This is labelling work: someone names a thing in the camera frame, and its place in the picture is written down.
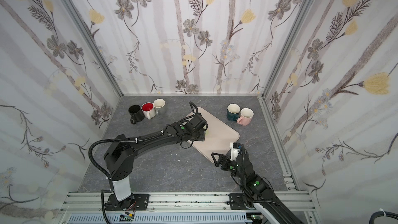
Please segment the pink mug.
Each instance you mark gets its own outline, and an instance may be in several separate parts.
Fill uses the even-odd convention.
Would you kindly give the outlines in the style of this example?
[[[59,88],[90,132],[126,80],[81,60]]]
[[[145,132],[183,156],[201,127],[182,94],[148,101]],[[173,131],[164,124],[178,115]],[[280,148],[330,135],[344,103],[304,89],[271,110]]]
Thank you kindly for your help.
[[[242,126],[247,126],[250,124],[253,116],[254,116],[253,110],[251,110],[249,108],[243,108],[240,111],[240,115],[239,115],[239,118],[237,119],[237,123]]]

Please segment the beige rectangular tray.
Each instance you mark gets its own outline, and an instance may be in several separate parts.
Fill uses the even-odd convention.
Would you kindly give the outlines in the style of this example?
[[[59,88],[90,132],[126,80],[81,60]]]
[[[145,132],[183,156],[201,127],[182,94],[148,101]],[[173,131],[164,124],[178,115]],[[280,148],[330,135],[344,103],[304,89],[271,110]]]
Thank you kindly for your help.
[[[205,109],[199,107],[199,112],[207,121],[208,128],[205,132],[205,140],[195,141],[193,147],[211,163],[214,163],[211,154],[213,152],[226,154],[230,150],[230,144],[237,142],[240,135]]]

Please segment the white cream mug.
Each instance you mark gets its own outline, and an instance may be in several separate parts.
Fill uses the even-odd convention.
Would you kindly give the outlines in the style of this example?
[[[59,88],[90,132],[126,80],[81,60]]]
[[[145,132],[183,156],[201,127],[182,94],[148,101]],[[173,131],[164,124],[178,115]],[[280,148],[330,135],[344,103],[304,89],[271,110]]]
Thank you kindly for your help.
[[[141,109],[148,120],[151,120],[156,116],[156,110],[154,104],[151,102],[144,103]]]

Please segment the dark green mug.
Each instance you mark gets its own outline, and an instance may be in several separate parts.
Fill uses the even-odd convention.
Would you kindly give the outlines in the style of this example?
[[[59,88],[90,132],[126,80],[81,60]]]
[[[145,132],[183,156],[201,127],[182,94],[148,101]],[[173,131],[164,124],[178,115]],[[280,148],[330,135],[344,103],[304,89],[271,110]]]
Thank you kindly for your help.
[[[229,104],[227,106],[227,120],[237,122],[240,114],[240,106],[237,104]]]

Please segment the black mug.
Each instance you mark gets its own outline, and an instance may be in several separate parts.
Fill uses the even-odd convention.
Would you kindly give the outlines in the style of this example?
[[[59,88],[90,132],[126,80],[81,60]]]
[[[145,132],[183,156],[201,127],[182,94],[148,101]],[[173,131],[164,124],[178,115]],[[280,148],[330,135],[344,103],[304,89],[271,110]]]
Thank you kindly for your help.
[[[145,119],[145,115],[139,105],[132,105],[129,107],[128,112],[130,114],[131,124],[137,124]]]

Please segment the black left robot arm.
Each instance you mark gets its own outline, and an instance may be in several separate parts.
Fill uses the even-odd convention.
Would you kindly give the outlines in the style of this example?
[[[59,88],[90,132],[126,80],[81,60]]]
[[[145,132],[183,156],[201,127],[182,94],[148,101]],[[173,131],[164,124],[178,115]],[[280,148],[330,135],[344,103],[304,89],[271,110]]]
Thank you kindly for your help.
[[[128,204],[128,208],[131,209],[136,203],[130,186],[130,175],[135,158],[166,145],[204,141],[208,123],[192,101],[189,105],[192,110],[190,116],[168,124],[158,132],[132,138],[120,135],[115,139],[99,140],[89,147],[88,157],[92,165],[106,176],[110,186],[110,190],[101,191],[101,211],[107,224],[110,221],[105,210],[105,193],[113,194],[116,198],[114,204],[116,208],[122,208],[123,205]],[[105,143],[110,143],[104,155],[106,169],[100,166],[93,156],[94,148]]]

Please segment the grey mug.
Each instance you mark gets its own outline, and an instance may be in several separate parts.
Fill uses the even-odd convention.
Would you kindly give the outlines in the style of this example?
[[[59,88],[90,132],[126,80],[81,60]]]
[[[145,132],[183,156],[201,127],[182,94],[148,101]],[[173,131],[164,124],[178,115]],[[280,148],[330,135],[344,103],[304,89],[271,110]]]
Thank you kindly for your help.
[[[164,99],[156,99],[153,102],[156,115],[165,115],[166,101]]]

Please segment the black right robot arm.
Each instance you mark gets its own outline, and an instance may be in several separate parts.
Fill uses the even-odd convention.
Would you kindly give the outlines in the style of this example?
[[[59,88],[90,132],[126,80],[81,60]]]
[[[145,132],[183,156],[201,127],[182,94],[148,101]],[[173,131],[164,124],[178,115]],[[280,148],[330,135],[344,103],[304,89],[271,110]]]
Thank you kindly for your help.
[[[249,158],[249,152],[240,143],[233,143],[226,154],[211,154],[216,167],[230,172],[239,186],[247,209],[255,209],[263,216],[264,224],[301,224],[302,221],[278,198],[271,184],[257,174]]]

